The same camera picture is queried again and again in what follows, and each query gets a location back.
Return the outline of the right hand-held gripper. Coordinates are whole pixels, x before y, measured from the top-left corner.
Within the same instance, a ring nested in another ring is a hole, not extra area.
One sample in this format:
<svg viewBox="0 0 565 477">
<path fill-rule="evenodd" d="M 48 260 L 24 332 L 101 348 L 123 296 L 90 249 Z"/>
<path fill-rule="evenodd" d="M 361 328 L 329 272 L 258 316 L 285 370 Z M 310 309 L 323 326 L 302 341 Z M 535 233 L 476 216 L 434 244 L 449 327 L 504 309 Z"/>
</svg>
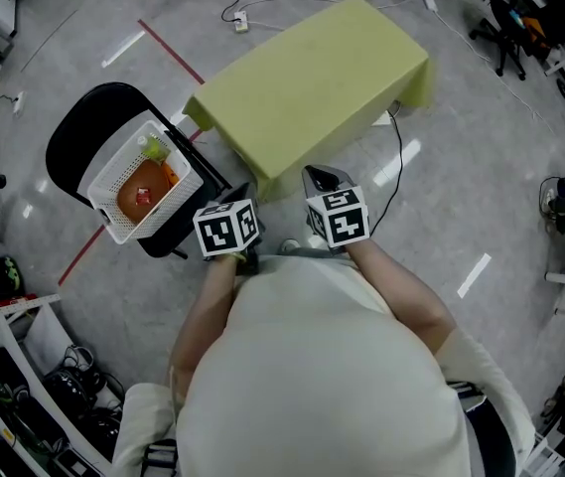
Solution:
<svg viewBox="0 0 565 477">
<path fill-rule="evenodd" d="M 310 226 L 330 249 L 370 238 L 362 189 L 354 186 L 346 172 L 326 165 L 308 165 L 302 170 L 302 181 Z"/>
</svg>

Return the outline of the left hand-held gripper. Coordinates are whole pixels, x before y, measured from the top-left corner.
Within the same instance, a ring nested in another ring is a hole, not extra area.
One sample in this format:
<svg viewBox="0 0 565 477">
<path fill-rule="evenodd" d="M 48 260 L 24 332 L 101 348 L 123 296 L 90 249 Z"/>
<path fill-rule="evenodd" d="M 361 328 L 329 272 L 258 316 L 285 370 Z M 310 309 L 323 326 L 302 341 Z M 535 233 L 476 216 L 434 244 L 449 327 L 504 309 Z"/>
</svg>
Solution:
<svg viewBox="0 0 565 477">
<path fill-rule="evenodd" d="M 195 213 L 194 227 L 205 260 L 234 255 L 238 273 L 258 272 L 260 223 L 251 200 L 253 184 L 246 182 L 222 192 L 209 207 Z"/>
</svg>

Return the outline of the orange tissue box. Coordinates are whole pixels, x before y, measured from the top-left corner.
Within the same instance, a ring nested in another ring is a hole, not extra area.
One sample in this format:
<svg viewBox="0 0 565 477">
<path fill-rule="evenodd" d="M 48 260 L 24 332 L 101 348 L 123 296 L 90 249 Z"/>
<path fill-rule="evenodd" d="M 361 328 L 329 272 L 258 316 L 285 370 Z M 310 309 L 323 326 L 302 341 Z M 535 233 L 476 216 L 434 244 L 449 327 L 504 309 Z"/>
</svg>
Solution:
<svg viewBox="0 0 565 477">
<path fill-rule="evenodd" d="M 177 175 L 177 173 L 175 172 L 175 170 L 169 165 L 168 161 L 165 160 L 162 164 L 161 164 L 161 169 L 163 171 L 163 174 L 169 184 L 169 188 L 172 189 L 174 186 L 176 186 L 179 182 L 180 182 L 180 178 Z"/>
</svg>

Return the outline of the green drink bottle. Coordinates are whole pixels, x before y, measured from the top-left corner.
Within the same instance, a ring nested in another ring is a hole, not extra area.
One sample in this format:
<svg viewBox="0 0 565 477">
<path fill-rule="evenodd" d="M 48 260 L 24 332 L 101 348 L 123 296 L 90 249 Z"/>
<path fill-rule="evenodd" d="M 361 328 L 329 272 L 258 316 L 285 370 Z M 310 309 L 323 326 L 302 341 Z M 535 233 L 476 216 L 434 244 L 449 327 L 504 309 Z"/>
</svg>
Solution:
<svg viewBox="0 0 565 477">
<path fill-rule="evenodd" d="M 171 153 L 170 149 L 155 134 L 139 136 L 137 144 L 145 157 L 159 165 L 162 165 Z"/>
</svg>

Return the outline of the brown wooden bowl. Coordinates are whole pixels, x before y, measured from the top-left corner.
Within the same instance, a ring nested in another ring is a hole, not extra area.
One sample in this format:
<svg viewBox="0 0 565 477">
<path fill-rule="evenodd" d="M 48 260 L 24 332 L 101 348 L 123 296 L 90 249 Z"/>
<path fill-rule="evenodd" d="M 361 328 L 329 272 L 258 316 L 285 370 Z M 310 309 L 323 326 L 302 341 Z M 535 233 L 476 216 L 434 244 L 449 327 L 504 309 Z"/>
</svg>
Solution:
<svg viewBox="0 0 565 477">
<path fill-rule="evenodd" d="M 149 188 L 152 193 L 151 206 L 137 206 L 136 192 L 139 187 Z M 134 224 L 139 224 L 169 192 L 169 184 L 161 166 L 152 160 L 143 161 L 121 186 L 117 194 L 117 206 Z"/>
</svg>

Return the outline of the person's right forearm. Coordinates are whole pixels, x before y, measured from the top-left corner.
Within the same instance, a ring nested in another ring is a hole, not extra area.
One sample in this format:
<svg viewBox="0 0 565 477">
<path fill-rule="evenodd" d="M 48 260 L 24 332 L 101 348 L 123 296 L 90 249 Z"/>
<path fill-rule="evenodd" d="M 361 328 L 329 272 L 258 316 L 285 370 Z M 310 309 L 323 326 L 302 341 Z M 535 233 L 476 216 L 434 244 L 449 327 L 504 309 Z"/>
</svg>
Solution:
<svg viewBox="0 0 565 477">
<path fill-rule="evenodd" d="M 346 250 L 397 320 L 436 354 L 457 328 L 441 298 L 371 239 L 347 244 Z"/>
</svg>

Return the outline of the person's left forearm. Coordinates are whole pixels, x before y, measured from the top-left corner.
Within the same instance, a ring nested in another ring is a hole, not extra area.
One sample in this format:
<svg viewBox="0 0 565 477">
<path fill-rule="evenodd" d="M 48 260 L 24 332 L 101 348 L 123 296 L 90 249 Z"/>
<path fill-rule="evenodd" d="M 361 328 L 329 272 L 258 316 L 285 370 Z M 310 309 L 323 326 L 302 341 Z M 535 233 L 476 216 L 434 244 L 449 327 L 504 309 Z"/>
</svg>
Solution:
<svg viewBox="0 0 565 477">
<path fill-rule="evenodd" d="M 224 330 L 233 302 L 237 265 L 238 258 L 231 254 L 210 262 L 198 297 L 177 336 L 170 370 L 183 396 L 205 352 Z"/>
</svg>

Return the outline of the table with yellow-green cloth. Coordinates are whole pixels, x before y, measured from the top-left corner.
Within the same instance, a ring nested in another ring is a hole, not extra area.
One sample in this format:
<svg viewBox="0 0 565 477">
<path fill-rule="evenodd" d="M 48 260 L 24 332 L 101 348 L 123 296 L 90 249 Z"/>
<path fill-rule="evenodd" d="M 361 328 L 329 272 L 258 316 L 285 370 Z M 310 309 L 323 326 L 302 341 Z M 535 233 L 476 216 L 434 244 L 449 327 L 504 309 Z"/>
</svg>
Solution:
<svg viewBox="0 0 565 477">
<path fill-rule="evenodd" d="M 428 53 L 365 0 L 345 0 L 278 33 L 202 84 L 183 113 L 214 129 L 256 179 L 257 196 L 291 195 L 394 101 L 426 106 Z"/>
</svg>

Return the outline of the white perforated plastic basket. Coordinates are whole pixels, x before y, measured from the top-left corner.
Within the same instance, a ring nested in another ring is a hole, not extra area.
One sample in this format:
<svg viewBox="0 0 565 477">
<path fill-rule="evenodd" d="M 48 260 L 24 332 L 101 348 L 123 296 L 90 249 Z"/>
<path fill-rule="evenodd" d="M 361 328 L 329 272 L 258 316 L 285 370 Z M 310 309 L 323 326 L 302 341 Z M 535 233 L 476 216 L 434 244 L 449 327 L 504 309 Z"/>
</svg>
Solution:
<svg viewBox="0 0 565 477">
<path fill-rule="evenodd" d="M 117 206 L 117 194 L 125 181 L 145 160 L 137 138 L 142 135 L 155 134 L 171 151 L 166 159 L 175 170 L 180 182 L 174 186 L 139 223 L 130 221 Z M 119 244 L 132 239 L 151 237 L 188 201 L 203 185 L 201 176 L 194 170 L 191 162 L 172 143 L 167 131 L 160 128 L 153 120 L 146 121 L 114 154 L 87 188 L 87 196 L 92 206 L 105 214 L 106 229 Z"/>
</svg>

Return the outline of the person's blue jeans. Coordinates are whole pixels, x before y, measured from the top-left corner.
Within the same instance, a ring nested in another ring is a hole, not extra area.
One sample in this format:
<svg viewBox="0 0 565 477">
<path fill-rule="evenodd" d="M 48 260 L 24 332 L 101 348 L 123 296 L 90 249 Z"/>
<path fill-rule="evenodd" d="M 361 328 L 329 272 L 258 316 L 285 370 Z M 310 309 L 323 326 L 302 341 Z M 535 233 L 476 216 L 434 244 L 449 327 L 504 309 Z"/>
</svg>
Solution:
<svg viewBox="0 0 565 477">
<path fill-rule="evenodd" d="M 259 255 L 260 260 L 272 259 L 277 257 L 301 257 L 310 259 L 330 259 L 341 262 L 351 262 L 352 259 L 346 252 L 337 252 L 331 249 L 320 249 L 312 247 L 285 247 L 278 248 L 272 253 L 262 253 Z"/>
</svg>

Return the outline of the black folding chair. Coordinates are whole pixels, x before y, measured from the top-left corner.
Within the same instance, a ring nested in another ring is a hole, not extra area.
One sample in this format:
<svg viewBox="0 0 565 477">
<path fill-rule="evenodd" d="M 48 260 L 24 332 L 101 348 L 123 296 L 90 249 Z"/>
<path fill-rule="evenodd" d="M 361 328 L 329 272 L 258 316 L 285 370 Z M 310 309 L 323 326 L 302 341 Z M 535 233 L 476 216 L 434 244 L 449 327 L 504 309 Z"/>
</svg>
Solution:
<svg viewBox="0 0 565 477">
<path fill-rule="evenodd" d="M 64 192 L 96 210 L 82 195 L 79 184 L 101 146 L 122 126 L 139 114 L 149 111 L 153 121 L 167 131 L 169 140 L 188 159 L 204 181 L 203 185 L 149 238 L 137 241 L 155 258 L 169 254 L 186 258 L 179 244 L 194 230 L 195 212 L 229 188 L 229 183 L 151 101 L 136 87 L 124 82 L 108 82 L 89 91 L 70 110 L 53 134 L 46 152 L 46 166 L 51 180 Z"/>
</svg>

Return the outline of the person's white shirt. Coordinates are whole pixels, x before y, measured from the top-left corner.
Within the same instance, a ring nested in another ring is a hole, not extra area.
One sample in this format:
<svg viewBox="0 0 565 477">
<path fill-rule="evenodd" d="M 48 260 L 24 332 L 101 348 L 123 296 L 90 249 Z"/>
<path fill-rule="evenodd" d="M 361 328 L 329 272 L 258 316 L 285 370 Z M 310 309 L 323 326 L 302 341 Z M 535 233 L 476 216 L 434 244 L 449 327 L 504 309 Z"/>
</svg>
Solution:
<svg viewBox="0 0 565 477">
<path fill-rule="evenodd" d="M 179 477 L 518 477 L 534 445 L 485 348 L 457 325 L 432 354 L 353 261 L 264 260 L 184 396 L 170 364 L 128 391 L 108 477 L 164 439 Z"/>
</svg>

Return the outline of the black office chair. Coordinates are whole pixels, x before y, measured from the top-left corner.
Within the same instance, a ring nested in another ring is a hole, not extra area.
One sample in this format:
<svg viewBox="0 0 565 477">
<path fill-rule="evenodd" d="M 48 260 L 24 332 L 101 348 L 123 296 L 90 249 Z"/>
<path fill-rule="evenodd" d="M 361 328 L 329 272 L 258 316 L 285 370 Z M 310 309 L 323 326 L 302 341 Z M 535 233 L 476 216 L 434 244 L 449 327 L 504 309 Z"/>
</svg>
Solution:
<svg viewBox="0 0 565 477">
<path fill-rule="evenodd" d="M 521 21 L 523 16 L 505 0 L 490 0 L 490 9 L 494 16 L 495 25 L 487 18 L 483 18 L 478 27 L 470 31 L 469 39 L 474 41 L 481 38 L 497 46 L 498 65 L 494 69 L 494 73 L 498 77 L 501 78 L 504 74 L 506 60 L 511 60 L 517 68 L 518 78 L 525 81 L 526 71 L 520 59 L 520 52 L 524 51 L 529 57 L 548 53 L 551 44 L 548 42 L 545 33 L 544 44 L 531 44 Z"/>
</svg>

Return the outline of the red fire extinguisher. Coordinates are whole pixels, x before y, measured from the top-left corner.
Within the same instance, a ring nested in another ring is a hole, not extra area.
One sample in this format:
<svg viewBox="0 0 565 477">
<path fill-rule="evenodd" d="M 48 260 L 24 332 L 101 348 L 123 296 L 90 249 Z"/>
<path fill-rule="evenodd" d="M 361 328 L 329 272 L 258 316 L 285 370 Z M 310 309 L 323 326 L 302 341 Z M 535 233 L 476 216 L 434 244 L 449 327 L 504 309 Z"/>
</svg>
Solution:
<svg viewBox="0 0 565 477">
<path fill-rule="evenodd" d="M 15 304 L 26 302 L 26 301 L 35 300 L 37 298 L 38 298 L 38 296 L 36 294 L 31 293 L 31 294 L 26 294 L 24 296 L 17 296 L 17 297 L 12 297 L 12 298 L 9 298 L 9 299 L 0 300 L 0 308 L 7 307 L 7 306 L 10 306 L 10 305 L 15 305 Z"/>
</svg>

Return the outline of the orange cushion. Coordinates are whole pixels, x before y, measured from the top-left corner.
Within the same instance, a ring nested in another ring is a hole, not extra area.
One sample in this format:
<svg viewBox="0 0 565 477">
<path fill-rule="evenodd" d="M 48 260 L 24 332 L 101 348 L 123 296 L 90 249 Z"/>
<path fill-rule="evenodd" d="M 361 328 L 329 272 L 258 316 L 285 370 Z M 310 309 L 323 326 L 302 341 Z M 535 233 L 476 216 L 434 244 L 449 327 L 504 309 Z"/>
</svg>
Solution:
<svg viewBox="0 0 565 477">
<path fill-rule="evenodd" d="M 544 44 L 545 37 L 539 21 L 529 16 L 523 16 L 521 21 L 527 31 L 528 39 L 531 44 Z"/>
</svg>

